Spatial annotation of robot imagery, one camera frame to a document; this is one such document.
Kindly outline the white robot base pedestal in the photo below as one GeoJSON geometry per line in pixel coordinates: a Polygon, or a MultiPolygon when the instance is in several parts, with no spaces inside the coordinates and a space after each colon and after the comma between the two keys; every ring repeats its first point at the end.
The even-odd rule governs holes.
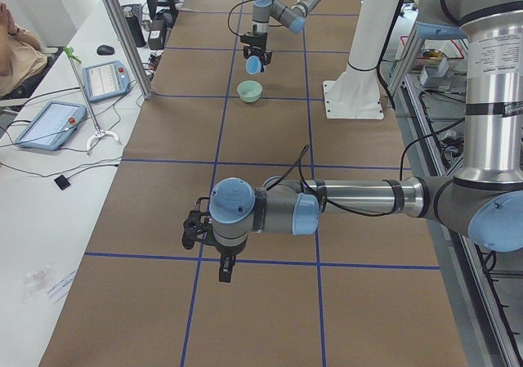
{"type": "Polygon", "coordinates": [[[402,1],[363,0],[346,69],[336,80],[323,82],[327,118],[383,119],[378,63],[402,1]]]}

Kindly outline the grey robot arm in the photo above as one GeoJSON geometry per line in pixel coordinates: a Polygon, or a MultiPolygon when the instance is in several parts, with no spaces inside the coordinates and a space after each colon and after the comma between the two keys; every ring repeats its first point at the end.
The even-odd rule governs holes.
{"type": "Polygon", "coordinates": [[[270,18],[292,33],[299,34],[303,31],[307,16],[320,1],[297,0],[292,6],[288,6],[281,0],[253,0],[251,31],[239,36],[244,45],[247,73],[262,73],[271,62],[272,52],[266,47],[270,18]]]}
{"type": "MultiPolygon", "coordinates": [[[[299,0],[286,7],[280,0],[253,0],[253,31],[241,36],[250,74],[264,71],[270,62],[265,49],[270,17],[299,33],[319,1],[299,0]]],[[[386,18],[372,12],[377,1],[363,2],[346,70],[337,80],[323,82],[327,117],[356,121],[349,126],[355,132],[345,137],[352,139],[346,150],[375,163],[394,144],[376,130],[383,121],[378,46],[386,46],[401,4],[385,0],[387,8],[397,4],[386,18]]],[[[437,222],[491,253],[522,249],[522,0],[421,0],[414,28],[421,39],[468,41],[464,116],[406,145],[399,180],[321,180],[314,171],[307,180],[301,163],[306,145],[283,176],[271,177],[259,188],[236,177],[219,181],[210,197],[196,201],[181,239],[185,249],[202,244],[221,254],[219,281],[231,281],[250,234],[312,235],[323,213],[400,214],[437,222]],[[405,178],[411,146],[461,124],[463,160],[456,173],[405,178]]]]}

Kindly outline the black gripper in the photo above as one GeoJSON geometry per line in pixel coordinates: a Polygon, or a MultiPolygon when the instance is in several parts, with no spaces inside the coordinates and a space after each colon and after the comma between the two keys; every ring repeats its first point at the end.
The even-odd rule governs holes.
{"type": "Polygon", "coordinates": [[[198,197],[194,208],[190,210],[188,217],[184,220],[181,243],[188,250],[192,249],[196,243],[215,247],[221,254],[218,280],[220,282],[231,282],[237,249],[226,247],[216,240],[212,233],[210,212],[200,209],[204,200],[210,200],[210,198],[198,197]]]}
{"type": "Polygon", "coordinates": [[[266,49],[268,33],[251,33],[247,32],[240,36],[240,42],[244,45],[244,59],[248,60],[255,56],[261,65],[271,63],[272,51],[266,49]]]}

